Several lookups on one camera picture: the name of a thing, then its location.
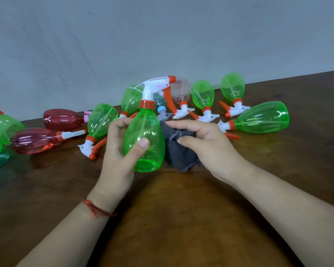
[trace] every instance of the right hand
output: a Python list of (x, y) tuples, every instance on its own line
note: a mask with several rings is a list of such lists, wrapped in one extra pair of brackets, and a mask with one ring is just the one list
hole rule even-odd
[(240, 171), (248, 167), (249, 162), (239, 155), (217, 124), (193, 120), (168, 121), (166, 124), (196, 132), (196, 138), (184, 136), (177, 142), (196, 152), (202, 164), (219, 180), (234, 184)]

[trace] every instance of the wooden table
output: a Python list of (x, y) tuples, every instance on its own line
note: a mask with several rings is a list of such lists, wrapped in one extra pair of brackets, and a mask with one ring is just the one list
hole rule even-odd
[[(226, 101), (216, 90), (212, 111), (223, 115), (220, 99)], [(291, 122), (279, 133), (236, 132), (238, 152), (334, 205), (334, 71), (248, 84), (243, 100), (280, 100)], [(41, 154), (14, 155), (0, 168), (0, 267), (14, 266), (93, 188), (102, 155), (83, 156), (83, 142), (84, 136)], [(260, 213), (204, 167), (137, 173), (117, 212), (89, 266), (301, 266)]]

